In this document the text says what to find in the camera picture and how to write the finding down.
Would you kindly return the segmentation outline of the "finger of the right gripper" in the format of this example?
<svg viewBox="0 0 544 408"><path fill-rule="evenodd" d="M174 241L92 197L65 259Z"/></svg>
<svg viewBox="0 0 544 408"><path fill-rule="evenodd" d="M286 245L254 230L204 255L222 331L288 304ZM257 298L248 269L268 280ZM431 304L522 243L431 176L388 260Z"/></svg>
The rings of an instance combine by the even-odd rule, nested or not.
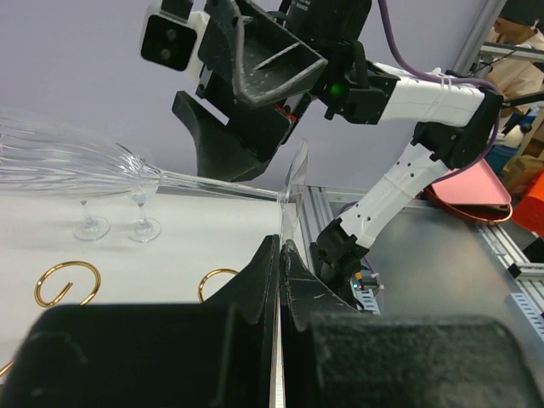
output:
<svg viewBox="0 0 544 408"><path fill-rule="evenodd" d="M252 1L208 1L198 56L252 108L313 88L327 60Z"/></svg>
<svg viewBox="0 0 544 408"><path fill-rule="evenodd" d="M193 139L198 176L227 182L251 181L269 167L270 160L260 160L185 91L176 93L172 113Z"/></svg>

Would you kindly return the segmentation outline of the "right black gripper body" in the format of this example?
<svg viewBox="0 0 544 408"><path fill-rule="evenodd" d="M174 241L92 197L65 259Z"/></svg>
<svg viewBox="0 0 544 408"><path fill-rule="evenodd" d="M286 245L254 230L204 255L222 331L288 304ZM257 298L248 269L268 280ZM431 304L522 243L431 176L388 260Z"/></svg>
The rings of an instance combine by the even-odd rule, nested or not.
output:
<svg viewBox="0 0 544 408"><path fill-rule="evenodd" d="M269 162L296 115L284 103L315 82L315 54L280 25L210 25L199 49L209 77L198 96L227 117L195 105L201 162Z"/></svg>

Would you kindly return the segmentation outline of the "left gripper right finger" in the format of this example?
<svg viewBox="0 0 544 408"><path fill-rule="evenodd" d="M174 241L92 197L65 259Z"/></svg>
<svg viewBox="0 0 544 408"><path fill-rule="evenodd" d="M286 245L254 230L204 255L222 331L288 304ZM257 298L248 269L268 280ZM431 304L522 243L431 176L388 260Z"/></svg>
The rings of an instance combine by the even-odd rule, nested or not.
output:
<svg viewBox="0 0 544 408"><path fill-rule="evenodd" d="M382 317L337 297L280 253L285 403L289 407L540 407L515 336L484 316Z"/></svg>

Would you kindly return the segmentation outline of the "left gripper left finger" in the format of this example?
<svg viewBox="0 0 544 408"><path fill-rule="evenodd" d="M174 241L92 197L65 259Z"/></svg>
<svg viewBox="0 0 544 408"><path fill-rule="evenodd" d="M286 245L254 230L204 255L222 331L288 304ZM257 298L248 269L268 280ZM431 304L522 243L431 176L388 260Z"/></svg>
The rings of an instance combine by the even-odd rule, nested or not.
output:
<svg viewBox="0 0 544 408"><path fill-rule="evenodd" d="M280 240L204 303L65 305L21 344L4 407L267 407Z"/></svg>

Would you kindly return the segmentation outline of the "clear wine glass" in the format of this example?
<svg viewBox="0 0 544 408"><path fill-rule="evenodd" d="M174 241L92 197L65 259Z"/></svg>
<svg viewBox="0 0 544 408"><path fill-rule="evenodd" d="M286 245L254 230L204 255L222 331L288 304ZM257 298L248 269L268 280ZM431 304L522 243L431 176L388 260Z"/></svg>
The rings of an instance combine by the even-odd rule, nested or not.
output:
<svg viewBox="0 0 544 408"><path fill-rule="evenodd" d="M128 197L139 210L138 218L132 222L128 237L130 240L138 243L147 243L158 238L162 232L161 224L154 218L150 218L145 213L145 204L156 194L157 187L142 187L135 190Z"/></svg>
<svg viewBox="0 0 544 408"><path fill-rule="evenodd" d="M109 221L93 215L88 208L87 200L80 200L83 210L82 220L73 228L72 233L79 241L98 241L104 238L111 229Z"/></svg>

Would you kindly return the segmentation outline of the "gold wire wine glass rack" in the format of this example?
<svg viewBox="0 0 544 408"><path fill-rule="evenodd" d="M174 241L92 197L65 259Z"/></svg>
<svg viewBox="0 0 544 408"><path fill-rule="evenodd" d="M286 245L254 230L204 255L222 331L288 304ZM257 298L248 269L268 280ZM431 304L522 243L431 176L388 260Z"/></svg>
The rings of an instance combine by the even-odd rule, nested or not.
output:
<svg viewBox="0 0 544 408"><path fill-rule="evenodd" d="M63 298L66 296L66 294L69 292L69 290L73 287L74 283L71 282L71 281L67 281L65 283L65 285L62 287L62 289L51 300L44 299L43 295L42 295L43 285L45 284L46 280L50 276L52 276L53 274L55 274L59 270L66 269L66 268L71 268L71 267L84 268L84 269L90 271L92 273L93 277L94 277L94 284L93 284L93 287L92 287L91 291L79 304L80 305L86 305L86 304L90 303L95 298L95 296L99 292L99 289L100 289L101 283L102 283L102 277L101 277L101 274L100 274L99 270L94 265L92 265L91 263L86 262L86 261L80 261L80 260L66 261L66 262L58 263L58 264L52 266L51 268L46 270L39 277L39 279L37 280L37 282L36 282L36 284L35 284L35 286L33 288L33 297L34 297L34 300L35 300L36 304L40 308L49 309L49 308L52 308L52 307L58 305L63 300ZM239 274L239 272L237 270L234 270L234 269L222 268L222 269L214 269L214 270L208 272L207 274L205 274L201 278L201 280L199 281L199 284L198 284L198 287L197 287L197 297L198 297L199 303L204 303L205 302L204 287L207 284L207 282L210 279L212 279L214 276L221 275L221 274L228 274L228 275L236 276L236 275Z"/></svg>

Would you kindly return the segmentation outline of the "ribbed champagne flute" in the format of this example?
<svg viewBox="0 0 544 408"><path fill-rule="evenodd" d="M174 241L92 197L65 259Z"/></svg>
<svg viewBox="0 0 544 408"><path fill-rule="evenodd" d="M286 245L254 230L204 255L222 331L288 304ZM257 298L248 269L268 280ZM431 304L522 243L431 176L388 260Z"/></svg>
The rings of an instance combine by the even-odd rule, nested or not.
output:
<svg viewBox="0 0 544 408"><path fill-rule="evenodd" d="M276 201L281 233L298 226L306 185L308 144L301 142L280 192L170 172L112 139L28 112L1 109L1 191L85 200L133 196L161 187Z"/></svg>

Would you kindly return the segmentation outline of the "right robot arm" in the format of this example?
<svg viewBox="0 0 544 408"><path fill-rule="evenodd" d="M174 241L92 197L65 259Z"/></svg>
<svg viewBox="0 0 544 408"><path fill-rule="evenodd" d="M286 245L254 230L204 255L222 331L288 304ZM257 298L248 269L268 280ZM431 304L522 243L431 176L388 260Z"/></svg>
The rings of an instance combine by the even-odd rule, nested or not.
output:
<svg viewBox="0 0 544 408"><path fill-rule="evenodd" d="M343 300L352 277L387 224L422 190L473 164L496 134L500 94L480 79L371 62L359 40L368 1L285 1L267 12L251 1L186 6L181 66L194 71L195 96L178 92L173 112L189 130L200 176L255 179L309 105L326 119L374 124L390 117L416 126L391 168L318 235L320 280Z"/></svg>

